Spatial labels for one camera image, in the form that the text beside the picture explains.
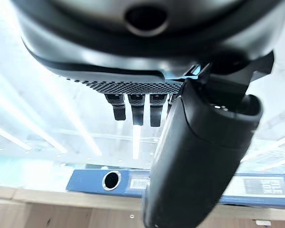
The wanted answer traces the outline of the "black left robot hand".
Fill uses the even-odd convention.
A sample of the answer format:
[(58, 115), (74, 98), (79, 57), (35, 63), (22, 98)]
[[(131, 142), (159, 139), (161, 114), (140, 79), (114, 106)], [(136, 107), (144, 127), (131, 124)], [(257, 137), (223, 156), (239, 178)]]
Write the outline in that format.
[(285, 0), (14, 0), (28, 52), (110, 95), (115, 119), (170, 109), (143, 199), (147, 228), (195, 228), (235, 175), (263, 115), (249, 84), (269, 75)]

